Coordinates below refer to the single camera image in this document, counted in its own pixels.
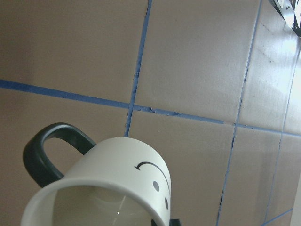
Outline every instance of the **tiled floor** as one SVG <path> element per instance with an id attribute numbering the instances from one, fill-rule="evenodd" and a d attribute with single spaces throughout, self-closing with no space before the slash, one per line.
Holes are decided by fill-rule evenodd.
<path id="1" fill-rule="evenodd" d="M 268 0 L 3 1 L 0 31 L 0 225 L 39 190 L 26 142 L 63 121 L 153 146 L 183 226 L 289 226 L 301 41 Z M 62 172 L 81 157 L 45 149 Z"/>

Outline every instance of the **black object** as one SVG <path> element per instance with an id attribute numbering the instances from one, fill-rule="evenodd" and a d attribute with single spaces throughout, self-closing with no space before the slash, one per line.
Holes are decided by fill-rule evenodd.
<path id="1" fill-rule="evenodd" d="M 60 138 L 85 154 L 96 143 L 78 128 L 66 124 L 55 123 L 38 132 L 26 145 L 23 151 L 23 162 L 31 177 L 41 187 L 55 182 L 63 174 L 51 163 L 44 152 L 44 142 L 50 138 Z"/>
<path id="2" fill-rule="evenodd" d="M 154 220 L 151 220 L 151 226 L 157 226 Z M 181 226 L 179 219 L 170 219 L 169 226 Z"/>

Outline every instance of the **gray dot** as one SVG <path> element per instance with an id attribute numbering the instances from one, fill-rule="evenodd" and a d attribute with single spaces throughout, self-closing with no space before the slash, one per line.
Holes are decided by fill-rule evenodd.
<path id="1" fill-rule="evenodd" d="M 158 185 L 158 183 L 156 181 L 154 181 L 152 183 L 152 185 L 154 185 L 154 188 L 156 189 L 157 192 L 160 190 L 160 187 L 159 187 L 159 185 Z"/>
<path id="2" fill-rule="evenodd" d="M 168 209 L 168 201 L 167 201 L 167 198 L 165 198 L 165 205 L 166 205 L 166 209 Z"/>

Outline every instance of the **white object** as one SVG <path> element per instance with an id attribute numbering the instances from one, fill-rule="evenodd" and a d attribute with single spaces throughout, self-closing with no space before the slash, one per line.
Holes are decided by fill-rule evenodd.
<path id="1" fill-rule="evenodd" d="M 37 192 L 21 226 L 169 226 L 171 180 L 149 145 L 117 137 L 98 143 L 66 175 Z"/>

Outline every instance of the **curved black line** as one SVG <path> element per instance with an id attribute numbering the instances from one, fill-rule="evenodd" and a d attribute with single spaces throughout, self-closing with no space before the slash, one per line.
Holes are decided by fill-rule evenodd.
<path id="1" fill-rule="evenodd" d="M 165 180 L 166 180 L 166 183 L 167 183 L 167 186 L 168 186 L 169 195 L 170 195 L 170 188 L 169 188 L 168 180 L 167 180 L 165 174 L 163 173 L 163 171 L 160 169 L 159 166 L 157 166 L 156 164 L 154 164 L 154 163 L 152 163 L 152 162 L 149 162 L 149 161 L 143 161 L 143 162 L 139 163 L 137 166 L 134 166 L 134 167 L 135 167 L 137 170 L 140 170 L 139 167 L 141 167 L 141 166 L 144 165 L 144 164 L 150 164 L 150 165 L 156 167 L 157 169 L 159 169 L 159 170 L 161 171 L 161 173 L 163 174 L 163 176 L 164 176 L 164 178 L 165 178 Z"/>

